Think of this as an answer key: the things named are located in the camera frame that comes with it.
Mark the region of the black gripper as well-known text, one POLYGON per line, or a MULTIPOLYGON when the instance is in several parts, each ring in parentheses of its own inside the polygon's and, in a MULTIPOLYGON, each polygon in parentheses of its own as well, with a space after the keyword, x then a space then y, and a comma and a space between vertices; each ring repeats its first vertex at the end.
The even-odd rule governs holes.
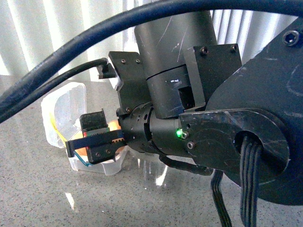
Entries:
POLYGON ((176 134, 178 119, 158 119, 151 103, 137 106, 119 120, 122 131, 110 131, 103 109, 82 114, 83 138, 66 142, 68 157, 74 157, 75 150, 85 148, 89 163, 95 165, 114 159, 116 151, 126 144, 138 152, 180 155, 180 139, 176 134))

